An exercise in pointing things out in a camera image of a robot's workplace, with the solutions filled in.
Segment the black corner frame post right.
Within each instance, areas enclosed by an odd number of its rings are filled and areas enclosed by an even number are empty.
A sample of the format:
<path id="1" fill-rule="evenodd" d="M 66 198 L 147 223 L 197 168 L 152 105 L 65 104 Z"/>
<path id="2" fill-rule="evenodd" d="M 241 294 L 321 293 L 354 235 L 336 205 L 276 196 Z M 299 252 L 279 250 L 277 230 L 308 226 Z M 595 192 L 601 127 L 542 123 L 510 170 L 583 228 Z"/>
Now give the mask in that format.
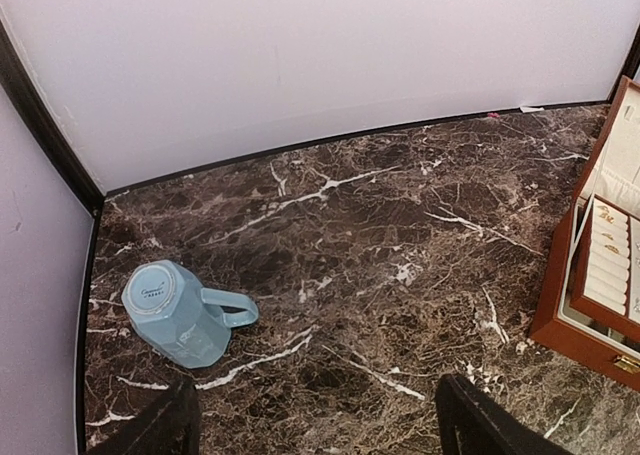
<path id="1" fill-rule="evenodd" d="M 640 29 L 636 30 L 634 39 L 630 46 L 629 52 L 625 58 L 625 61 L 620 69 L 618 76 L 612 86 L 612 89 L 607 98 L 608 103 L 612 103 L 615 98 L 615 93 L 620 81 L 627 77 L 629 79 L 634 79 L 638 73 L 640 65 Z"/>

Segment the red jewelry tray insert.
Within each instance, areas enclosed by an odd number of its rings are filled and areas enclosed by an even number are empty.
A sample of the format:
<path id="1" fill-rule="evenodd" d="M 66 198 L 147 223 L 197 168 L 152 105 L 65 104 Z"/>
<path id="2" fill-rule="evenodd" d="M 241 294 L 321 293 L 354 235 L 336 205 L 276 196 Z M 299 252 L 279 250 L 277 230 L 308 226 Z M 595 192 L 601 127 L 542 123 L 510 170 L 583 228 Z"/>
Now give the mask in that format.
<path id="1" fill-rule="evenodd" d="M 639 337 L 639 219 L 599 197 L 586 214 L 570 305 L 628 338 Z"/>

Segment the white paper scrap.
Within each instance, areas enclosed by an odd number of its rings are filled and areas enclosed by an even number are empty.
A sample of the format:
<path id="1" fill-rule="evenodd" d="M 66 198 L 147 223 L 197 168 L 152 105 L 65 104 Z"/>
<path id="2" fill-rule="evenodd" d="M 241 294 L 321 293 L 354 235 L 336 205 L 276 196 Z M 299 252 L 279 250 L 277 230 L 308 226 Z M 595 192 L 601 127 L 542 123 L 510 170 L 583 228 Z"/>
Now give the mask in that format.
<path id="1" fill-rule="evenodd" d="M 541 112 L 544 111 L 544 107 L 530 107 L 530 106 L 520 106 L 519 110 L 522 113 L 535 113 L 535 112 Z"/>

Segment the red jewelry box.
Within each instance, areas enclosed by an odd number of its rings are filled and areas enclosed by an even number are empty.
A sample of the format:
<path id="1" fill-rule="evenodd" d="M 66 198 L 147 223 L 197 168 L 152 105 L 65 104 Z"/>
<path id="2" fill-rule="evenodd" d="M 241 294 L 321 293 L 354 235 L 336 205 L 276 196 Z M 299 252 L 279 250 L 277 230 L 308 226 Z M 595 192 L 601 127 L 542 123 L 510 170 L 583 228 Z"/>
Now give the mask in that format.
<path id="1" fill-rule="evenodd" d="M 554 230 L 530 336 L 639 388 L 639 85 L 627 76 Z"/>

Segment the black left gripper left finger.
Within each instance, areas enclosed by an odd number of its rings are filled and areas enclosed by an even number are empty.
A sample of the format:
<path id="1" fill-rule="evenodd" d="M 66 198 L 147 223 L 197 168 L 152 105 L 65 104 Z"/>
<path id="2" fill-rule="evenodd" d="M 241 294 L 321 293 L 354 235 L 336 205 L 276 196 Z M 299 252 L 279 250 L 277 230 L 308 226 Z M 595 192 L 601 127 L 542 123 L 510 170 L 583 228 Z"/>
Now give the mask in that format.
<path id="1" fill-rule="evenodd" d="M 86 454 L 199 454 L 200 428 L 195 383 L 182 377 L 115 435 Z"/>

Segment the light blue ceramic mug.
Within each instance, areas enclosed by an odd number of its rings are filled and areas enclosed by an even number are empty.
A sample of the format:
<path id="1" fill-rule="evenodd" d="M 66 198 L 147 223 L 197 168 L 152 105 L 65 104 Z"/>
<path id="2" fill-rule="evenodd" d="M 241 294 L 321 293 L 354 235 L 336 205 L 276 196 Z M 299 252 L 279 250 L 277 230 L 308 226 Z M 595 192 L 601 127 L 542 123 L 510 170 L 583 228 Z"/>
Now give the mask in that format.
<path id="1" fill-rule="evenodd" d="M 187 369 L 212 366 L 226 352 L 232 330 L 259 318 L 250 297 L 207 288 L 169 260 L 138 266 L 121 301 L 137 335 Z"/>

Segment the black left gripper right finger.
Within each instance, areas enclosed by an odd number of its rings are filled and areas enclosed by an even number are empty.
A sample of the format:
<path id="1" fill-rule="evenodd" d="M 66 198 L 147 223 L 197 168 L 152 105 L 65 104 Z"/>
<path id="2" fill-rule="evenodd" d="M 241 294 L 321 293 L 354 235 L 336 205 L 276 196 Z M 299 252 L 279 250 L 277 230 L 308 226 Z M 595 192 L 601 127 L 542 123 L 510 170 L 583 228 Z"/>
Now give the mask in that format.
<path id="1" fill-rule="evenodd" d="M 458 374 L 442 376 L 435 392 L 444 454 L 566 454 L 526 428 L 487 394 Z"/>

